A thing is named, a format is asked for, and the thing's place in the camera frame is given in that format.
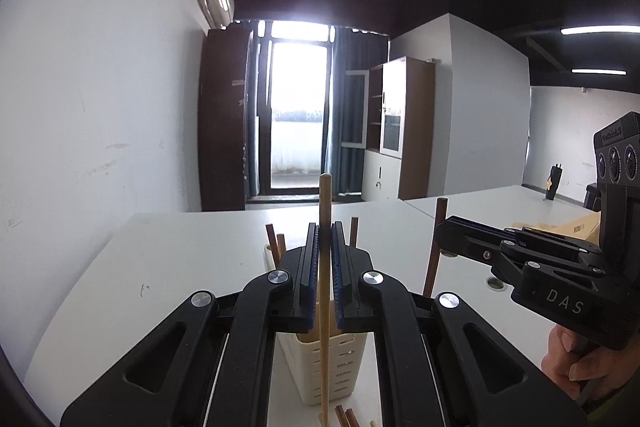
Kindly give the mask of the person's right hand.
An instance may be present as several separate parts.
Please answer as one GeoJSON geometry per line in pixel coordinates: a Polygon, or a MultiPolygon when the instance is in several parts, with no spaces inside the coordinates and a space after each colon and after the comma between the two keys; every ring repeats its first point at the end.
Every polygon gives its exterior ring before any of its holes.
{"type": "Polygon", "coordinates": [[[580,395],[582,381],[600,381],[590,398],[601,399],[626,385],[639,368],[639,335],[633,335],[620,351],[597,348],[588,355],[577,353],[578,335],[555,325],[548,336],[548,350],[540,368],[572,399],[580,395]]]}

